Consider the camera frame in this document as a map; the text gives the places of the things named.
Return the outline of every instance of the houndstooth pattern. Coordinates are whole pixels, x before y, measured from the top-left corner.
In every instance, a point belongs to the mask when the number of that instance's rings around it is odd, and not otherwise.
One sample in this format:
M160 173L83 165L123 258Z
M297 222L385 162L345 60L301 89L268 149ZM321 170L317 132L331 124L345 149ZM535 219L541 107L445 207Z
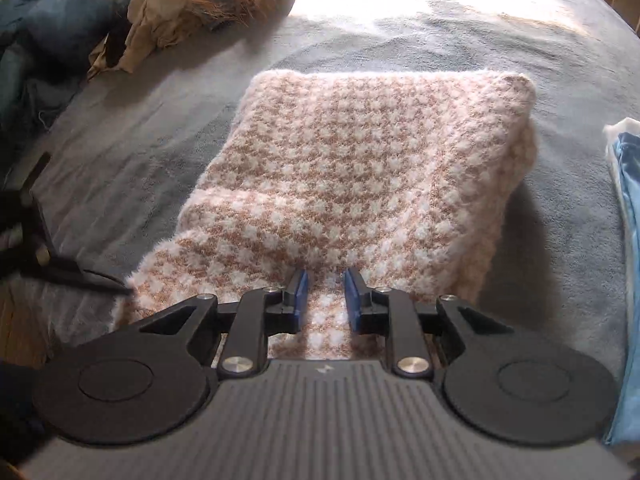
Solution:
M275 336L271 355L369 356L352 337L340 274L433 300L474 301L511 191L536 156L522 75L265 72L249 86L220 154L120 305L131 322L201 292L237 301L314 279L307 324Z

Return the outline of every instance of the gray blanket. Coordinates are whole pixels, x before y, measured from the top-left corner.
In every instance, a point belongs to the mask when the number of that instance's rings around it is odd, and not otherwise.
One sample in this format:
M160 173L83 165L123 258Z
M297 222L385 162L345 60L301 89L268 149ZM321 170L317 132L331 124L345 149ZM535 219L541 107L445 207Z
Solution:
M297 0L291 13L203 32L70 104L35 187L60 251L130 273L174 230L261 70L515 70L538 86L534 171L514 194L480 307L596 357L620 376L625 275L602 127L640 118L640 40L602 0ZM65 343L108 329L113 301L30 286Z

